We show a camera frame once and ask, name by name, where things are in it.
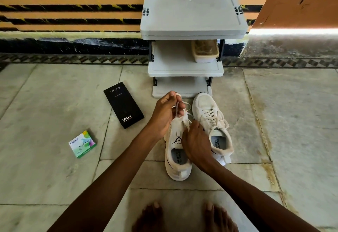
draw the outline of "light strip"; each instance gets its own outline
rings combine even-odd
[[[253,28],[250,35],[338,35],[338,28]]]

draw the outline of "person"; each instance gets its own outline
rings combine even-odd
[[[158,100],[149,122],[127,149],[74,200],[48,232],[103,231],[142,162],[175,118],[176,110],[172,107],[177,103],[182,116],[185,105],[174,91]],[[182,145],[188,158],[221,185],[259,231],[318,231],[217,162],[212,156],[209,138],[196,120],[192,121],[189,131],[185,129]],[[216,204],[205,204],[204,219],[206,232],[238,231],[226,210]],[[132,232],[153,231],[165,231],[159,202],[146,206],[132,227]]]

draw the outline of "forearm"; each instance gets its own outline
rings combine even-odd
[[[103,231],[158,139],[145,127],[129,147],[60,216],[49,231]]]
[[[259,231],[318,232],[316,228],[218,162],[211,162],[205,171],[224,188]]]

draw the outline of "person's right arm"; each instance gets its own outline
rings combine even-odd
[[[190,125],[189,132],[184,131],[182,146],[188,158],[224,188],[259,231],[319,232],[217,162],[211,154],[209,137],[196,120]]]

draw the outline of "person's left hand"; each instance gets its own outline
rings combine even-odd
[[[177,116],[184,115],[183,109],[186,107],[182,102],[182,98],[174,91],[168,92],[165,96],[156,102],[156,106],[152,116],[147,124],[154,133],[158,135],[158,139],[162,138],[169,129],[171,121],[176,115],[176,103],[179,102]]]

